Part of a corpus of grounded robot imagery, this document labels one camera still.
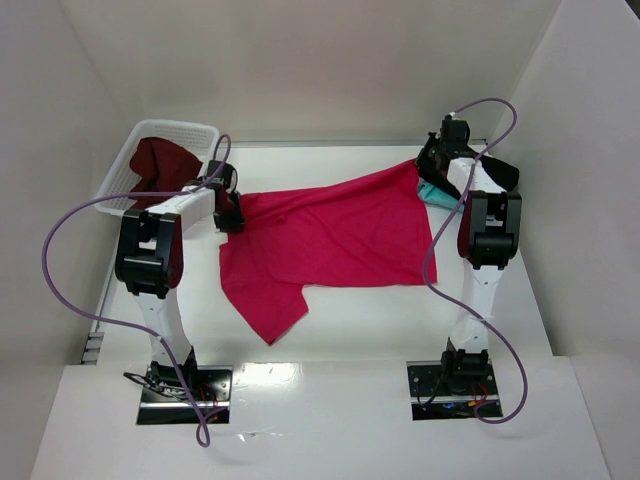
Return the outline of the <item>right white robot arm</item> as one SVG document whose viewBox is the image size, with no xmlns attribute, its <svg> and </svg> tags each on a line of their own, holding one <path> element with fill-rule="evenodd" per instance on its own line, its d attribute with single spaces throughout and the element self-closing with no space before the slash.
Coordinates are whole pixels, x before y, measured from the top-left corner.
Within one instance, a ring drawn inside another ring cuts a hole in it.
<svg viewBox="0 0 640 480">
<path fill-rule="evenodd" d="M 519 170 L 469 146 L 466 121 L 449 114 L 416 163 L 421 178 L 461 199 L 457 251 L 463 260 L 463 306 L 441 357 L 442 385 L 463 394 L 489 373 L 488 333 L 497 286 L 519 244 Z"/>
</svg>

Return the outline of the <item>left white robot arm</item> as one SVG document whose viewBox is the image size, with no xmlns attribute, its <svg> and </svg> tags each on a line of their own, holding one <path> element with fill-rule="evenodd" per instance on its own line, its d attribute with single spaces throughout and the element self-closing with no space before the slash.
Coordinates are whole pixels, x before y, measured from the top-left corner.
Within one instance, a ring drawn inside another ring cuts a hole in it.
<svg viewBox="0 0 640 480">
<path fill-rule="evenodd" d="M 151 335 L 148 384 L 156 388 L 200 382 L 194 348 L 184 331 L 177 287 L 184 271 L 183 234 L 212 217 L 224 233 L 238 233 L 244 217 L 237 191 L 237 171 L 210 161 L 208 177 L 190 181 L 180 195 L 146 209 L 131 208 L 122 216 L 115 273 L 141 309 Z"/>
</svg>

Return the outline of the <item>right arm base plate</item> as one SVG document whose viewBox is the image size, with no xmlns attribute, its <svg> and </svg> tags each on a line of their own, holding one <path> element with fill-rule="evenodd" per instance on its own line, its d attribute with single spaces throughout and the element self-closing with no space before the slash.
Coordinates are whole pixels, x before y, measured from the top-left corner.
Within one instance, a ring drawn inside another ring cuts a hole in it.
<svg viewBox="0 0 640 480">
<path fill-rule="evenodd" d="M 406 369 L 414 421 L 474 418 L 475 409 L 482 417 L 503 417 L 492 365 L 479 380 L 442 379 L 439 361 L 408 362 Z"/>
</svg>

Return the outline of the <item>pink t shirt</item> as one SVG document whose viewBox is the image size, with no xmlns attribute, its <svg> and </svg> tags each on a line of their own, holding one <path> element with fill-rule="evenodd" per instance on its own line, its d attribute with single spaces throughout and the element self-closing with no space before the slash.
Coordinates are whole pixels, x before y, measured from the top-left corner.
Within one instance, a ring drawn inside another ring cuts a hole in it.
<svg viewBox="0 0 640 480">
<path fill-rule="evenodd" d="M 246 194 L 242 232 L 219 249 L 221 288 L 268 345 L 305 316 L 306 286 L 438 280 L 412 161 L 327 187 Z"/>
</svg>

